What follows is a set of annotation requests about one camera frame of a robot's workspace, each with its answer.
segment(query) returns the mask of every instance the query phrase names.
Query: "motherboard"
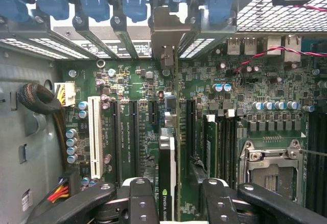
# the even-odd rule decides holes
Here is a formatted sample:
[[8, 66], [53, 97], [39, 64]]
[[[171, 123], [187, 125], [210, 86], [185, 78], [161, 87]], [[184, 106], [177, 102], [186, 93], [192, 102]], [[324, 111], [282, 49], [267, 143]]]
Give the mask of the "motherboard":
[[[181, 221], [199, 218], [195, 174], [234, 189], [253, 182], [304, 205], [307, 157], [299, 149], [308, 148], [309, 113], [322, 96], [323, 74], [314, 70], [325, 63], [277, 54], [241, 65], [247, 59], [214, 51], [164, 70], [154, 59], [63, 62], [63, 80], [76, 92], [66, 108], [67, 140], [74, 139], [67, 160], [80, 169], [81, 188], [148, 177], [159, 208], [170, 195]], [[176, 166], [162, 151], [169, 145]], [[171, 176], [173, 188], [160, 175]]]

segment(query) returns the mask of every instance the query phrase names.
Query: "white pci slot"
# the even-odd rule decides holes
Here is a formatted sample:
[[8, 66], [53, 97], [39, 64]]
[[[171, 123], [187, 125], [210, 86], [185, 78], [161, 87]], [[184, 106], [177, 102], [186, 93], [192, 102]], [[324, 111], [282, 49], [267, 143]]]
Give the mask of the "white pci slot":
[[87, 98], [88, 129], [90, 136], [91, 178], [100, 179], [103, 174], [102, 162], [102, 129], [101, 129], [101, 99], [99, 96]]

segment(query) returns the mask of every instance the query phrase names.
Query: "green circuit board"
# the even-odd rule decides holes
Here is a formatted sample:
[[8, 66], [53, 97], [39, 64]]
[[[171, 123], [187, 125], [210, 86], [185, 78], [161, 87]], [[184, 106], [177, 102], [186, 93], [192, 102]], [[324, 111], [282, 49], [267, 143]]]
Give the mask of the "green circuit board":
[[[251, 73], [226, 73], [226, 70], [235, 70], [239, 68], [240, 63], [246, 60], [247, 56], [206, 56], [196, 60], [179, 60], [178, 73], [171, 70], [169, 76], [164, 76], [160, 69], [159, 61], [142, 59], [138, 61], [131, 60], [106, 60], [104, 68], [98, 68], [95, 61], [66, 61], [63, 62], [63, 77], [66, 82], [74, 82], [76, 87], [76, 106], [66, 109], [67, 128], [75, 128], [80, 135], [77, 164], [87, 164], [89, 161], [89, 138], [87, 131], [83, 131], [83, 122], [78, 116], [78, 103], [87, 101], [89, 96], [100, 96], [107, 94], [110, 101], [118, 102], [119, 115], [119, 142], [116, 141], [115, 128], [111, 122], [112, 106], [102, 112], [102, 131], [103, 131], [103, 154], [111, 154], [113, 157], [115, 147], [121, 150], [120, 165], [115, 163], [105, 165], [103, 180], [114, 182], [118, 186], [124, 179], [135, 177], [137, 173], [142, 174], [146, 159], [151, 156], [156, 164], [158, 163], [158, 140], [159, 129], [165, 126], [164, 112], [165, 101], [158, 97], [158, 92], [175, 94], [176, 79], [179, 83], [179, 103], [176, 110], [180, 112], [180, 175], [177, 176], [181, 182], [181, 190], [178, 193], [180, 202], [180, 220], [198, 220], [197, 204], [189, 181], [189, 163], [190, 158], [198, 156], [204, 162], [204, 167], [215, 167], [217, 155], [212, 151], [208, 152], [207, 140], [210, 141], [209, 148], [218, 148], [219, 145], [212, 145], [218, 141], [221, 136], [218, 133], [211, 132], [207, 135], [205, 128], [205, 116], [214, 115], [219, 110], [234, 109], [240, 112], [240, 116], [234, 118], [233, 127], [235, 137], [228, 135], [225, 138], [230, 140], [235, 147], [237, 154], [241, 152], [242, 147], [247, 140], [252, 140], [256, 148], [283, 148], [287, 147], [291, 140], [299, 140], [301, 147], [307, 148], [307, 127], [308, 113], [301, 108], [304, 104], [312, 104], [314, 97], [320, 95], [317, 89], [317, 80], [312, 75], [312, 68], [320, 62], [320, 59], [313, 60], [309, 57], [303, 57], [299, 66], [291, 71], [284, 70], [284, 63], [280, 57], [255, 59], [251, 66], [257, 66], [259, 70]], [[225, 69], [219, 69], [221, 63], [226, 64]], [[108, 70], [116, 71], [115, 77], [107, 76]], [[68, 75], [69, 70], [75, 70], [78, 76], [71, 78]], [[283, 79], [281, 83], [271, 83], [272, 76], [277, 74]], [[96, 86], [96, 79], [103, 79], [105, 86], [99, 88]], [[230, 92], [215, 92], [214, 84], [230, 84]], [[137, 144], [133, 148], [133, 141], [136, 137], [131, 137], [132, 131], [130, 124], [130, 101], [137, 101]], [[150, 101], [157, 102], [158, 121], [153, 124], [149, 118]], [[255, 110], [252, 106], [254, 102], [272, 102], [277, 101], [298, 103], [298, 109], [284, 110]], [[190, 102], [195, 105], [194, 134], [190, 134], [188, 128], [190, 125], [189, 114]], [[282, 129], [276, 129], [276, 123], [283, 124]], [[219, 127], [218, 124], [210, 123], [210, 127]], [[230, 164], [224, 167], [227, 171], [234, 170], [233, 180], [230, 182], [237, 185], [237, 164], [239, 155], [229, 155]], [[156, 197], [158, 195], [158, 177], [156, 177]], [[303, 172], [303, 192], [305, 192], [306, 171]]]

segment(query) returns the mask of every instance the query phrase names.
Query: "gray metal panel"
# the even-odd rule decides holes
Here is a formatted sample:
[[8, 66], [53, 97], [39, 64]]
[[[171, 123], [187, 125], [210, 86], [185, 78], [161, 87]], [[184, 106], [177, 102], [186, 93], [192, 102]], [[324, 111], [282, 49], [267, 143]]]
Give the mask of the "gray metal panel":
[[[24, 113], [20, 103], [11, 111], [10, 92], [27, 82], [58, 81], [53, 63], [27, 55], [0, 50], [0, 223], [22, 223], [32, 208], [56, 185], [62, 173], [59, 143], [51, 116], [44, 131], [25, 137]], [[27, 161], [19, 164], [18, 148], [27, 144]], [[22, 195], [32, 192], [34, 205], [22, 211]]]
[[[90, 30], [101, 40], [118, 40], [111, 26], [90, 26]], [[69, 40], [85, 40], [78, 34], [74, 27], [54, 27], [54, 31]], [[149, 40], [151, 39], [150, 28], [148, 26], [127, 26], [127, 31], [132, 40]]]

